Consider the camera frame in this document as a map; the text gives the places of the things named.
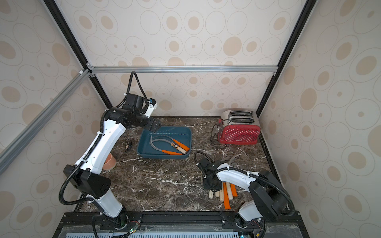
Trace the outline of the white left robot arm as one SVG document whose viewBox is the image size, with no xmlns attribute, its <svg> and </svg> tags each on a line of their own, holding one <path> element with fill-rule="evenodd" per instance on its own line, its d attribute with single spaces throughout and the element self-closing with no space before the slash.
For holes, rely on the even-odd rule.
<svg viewBox="0 0 381 238">
<path fill-rule="evenodd" d="M 64 169 L 66 180 L 62 184 L 58 199 L 63 205 L 74 205 L 89 201 L 101 211 L 105 219 L 118 229 L 128 222 L 125 207 L 116 199 L 111 191 L 111 181 L 101 175 L 103 166 L 116 142 L 130 126 L 141 127 L 156 132 L 161 123 L 151 117 L 157 108 L 152 98 L 130 93 L 133 79 L 138 79 L 132 71 L 125 97 L 120 104 L 106 110 L 100 120 L 97 136 L 75 165 L 67 165 Z"/>
</svg>

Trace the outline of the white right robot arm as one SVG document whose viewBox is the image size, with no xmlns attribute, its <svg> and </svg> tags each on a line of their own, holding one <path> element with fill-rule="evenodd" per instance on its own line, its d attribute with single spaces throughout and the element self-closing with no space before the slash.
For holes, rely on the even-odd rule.
<svg viewBox="0 0 381 238">
<path fill-rule="evenodd" d="M 259 218 L 275 222 L 282 215 L 295 214 L 291 196 L 269 171 L 245 171 L 223 161 L 213 161 L 201 151 L 194 153 L 193 160 L 203 174 L 205 189 L 217 192 L 223 189 L 224 183 L 229 183 L 251 194 L 252 201 L 245 202 L 234 218 L 238 227 L 246 228 L 250 222 Z"/>
</svg>

